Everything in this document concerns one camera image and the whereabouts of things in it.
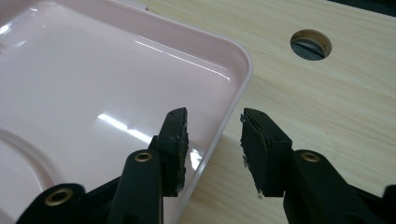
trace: table top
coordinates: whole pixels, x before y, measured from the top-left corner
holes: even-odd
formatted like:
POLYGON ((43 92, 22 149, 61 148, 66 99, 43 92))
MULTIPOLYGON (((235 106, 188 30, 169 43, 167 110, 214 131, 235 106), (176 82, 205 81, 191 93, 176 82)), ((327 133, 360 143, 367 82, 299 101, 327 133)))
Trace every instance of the table top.
POLYGON ((254 74, 179 223, 287 223, 283 199, 260 198, 242 160, 245 107, 268 114, 293 149, 321 153, 349 183, 381 196, 396 184, 396 18, 323 0, 141 0, 148 10, 227 36, 254 74), (332 52, 308 61, 296 32, 325 34, 332 52))

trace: tray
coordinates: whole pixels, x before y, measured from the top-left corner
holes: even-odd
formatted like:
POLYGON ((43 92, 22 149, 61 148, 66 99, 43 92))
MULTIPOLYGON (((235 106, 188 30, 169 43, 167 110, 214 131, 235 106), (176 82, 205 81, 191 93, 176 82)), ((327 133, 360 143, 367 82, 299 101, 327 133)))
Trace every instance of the tray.
POLYGON ((119 176, 185 106, 185 188, 164 199, 177 222, 251 74, 238 44, 134 2, 0 0, 0 220, 52 185, 119 176))

